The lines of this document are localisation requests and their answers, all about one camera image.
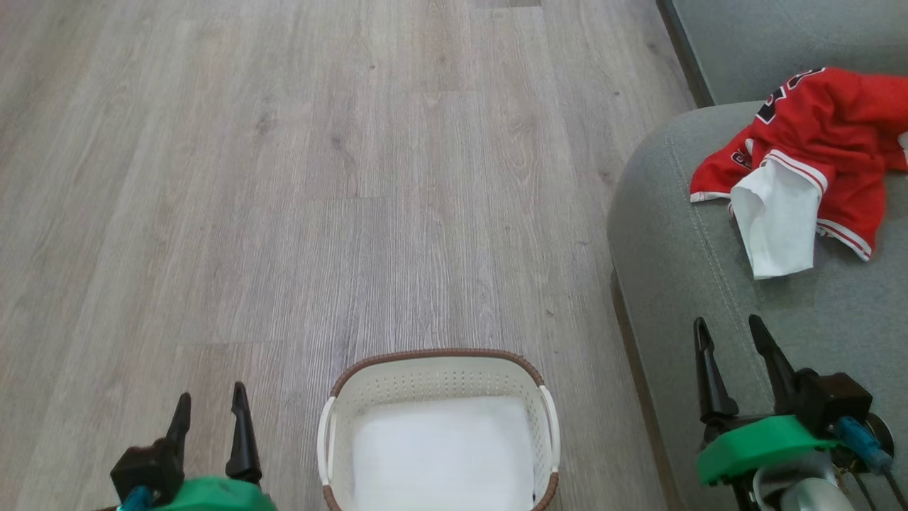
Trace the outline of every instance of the couch cushion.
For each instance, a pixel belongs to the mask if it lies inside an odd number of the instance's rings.
[[[628,163],[608,220],[661,435],[690,509],[734,509],[730,490],[702,488],[696,477],[703,433],[697,316],[706,318],[725,383],[744,414],[768,413],[773,404],[747,327],[748,315],[759,314],[795,368],[847,372],[873,393],[873,409],[896,439],[908,443],[908,176],[887,176],[886,218],[869,263],[821,238],[813,269],[755,282],[726,202],[690,205],[688,186],[697,165],[751,122],[758,106],[697,110],[652,134]],[[906,461],[896,457],[897,478],[908,484]],[[879,478],[865,480],[880,509],[895,508]]]
[[[824,65],[908,75],[905,0],[667,1],[718,105]]]

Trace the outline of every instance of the brown basket rim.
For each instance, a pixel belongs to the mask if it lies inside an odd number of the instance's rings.
[[[545,381],[542,379],[542,375],[536,368],[529,363],[529,361],[520,356],[510,353],[509,351],[499,350],[499,349],[481,349],[481,348],[438,348],[438,349],[420,349],[412,351],[401,351],[398,353],[391,353],[388,355],[379,355],[371,356],[357,362],[356,364],[350,366],[342,375],[338,378],[337,383],[334,384],[334,387],[331,388],[331,397],[338,397],[341,394],[341,389],[346,385],[347,381],[350,378],[360,372],[362,369],[365,369],[369,366],[377,366],[378,364],[385,364],[388,362],[398,362],[400,360],[411,360],[414,358],[438,358],[442,356],[454,356],[454,357],[477,357],[477,358],[501,358],[508,360],[522,367],[530,377],[533,378],[533,382],[537,386],[545,385]]]
[[[539,503],[533,506],[530,511],[542,511],[549,504],[552,503],[552,500],[555,499],[555,490],[558,489],[558,472],[552,472],[551,476],[548,477],[548,486],[546,487],[546,493],[543,494],[542,498],[539,499]],[[341,505],[338,504],[336,498],[334,498],[334,490],[331,489],[331,485],[325,485],[321,487],[321,492],[325,497],[325,503],[328,505],[330,511],[343,511]]]

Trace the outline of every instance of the couch seam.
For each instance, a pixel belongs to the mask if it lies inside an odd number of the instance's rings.
[[[675,182],[678,185],[678,188],[682,191],[685,191],[684,179],[681,176],[679,171],[680,163],[678,162],[677,155],[675,152],[675,143],[674,137],[670,134],[666,136],[666,149],[669,156],[671,157],[672,163],[672,172],[675,174]],[[685,195],[685,201],[689,201],[690,197]],[[728,310],[729,316],[731,316],[732,323],[735,325],[735,330],[738,335],[737,341],[739,345],[743,345],[745,350],[745,358],[750,362],[750,368],[754,372],[756,381],[760,385],[760,390],[763,392],[764,397],[769,398],[770,394],[766,388],[766,382],[764,381],[763,375],[755,366],[755,360],[751,356],[747,356],[749,353],[748,350],[751,350],[752,347],[750,343],[747,343],[744,340],[743,326],[745,324],[744,315],[741,314],[741,308],[738,306],[737,301],[735,300],[734,294],[731,291],[731,286],[728,284],[728,279],[725,276],[725,271],[722,269],[722,265],[718,262],[718,255],[716,255],[716,248],[713,246],[712,240],[709,239],[709,234],[706,232],[706,229],[703,227],[703,218],[700,216],[700,213],[696,211],[696,208],[688,205],[687,215],[690,217],[691,222],[694,224],[694,229],[696,230],[696,237],[700,240],[700,246],[703,248],[704,253],[706,254],[706,261],[709,264],[709,268],[713,273],[713,278],[716,283],[719,285],[719,291],[722,293],[722,301],[725,303],[725,308]]]

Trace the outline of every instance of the laundry basket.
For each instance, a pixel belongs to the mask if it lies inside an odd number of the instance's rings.
[[[332,388],[317,451],[331,511],[540,511],[558,486],[558,415],[508,352],[377,356]]]

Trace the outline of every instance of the blue cable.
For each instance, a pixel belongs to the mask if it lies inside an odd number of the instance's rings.
[[[137,486],[129,492],[120,511],[148,511],[152,508],[152,491],[148,486]]]
[[[880,442],[861,423],[851,417],[842,417],[835,423],[833,432],[874,474],[879,476],[892,471],[893,457],[883,451]]]

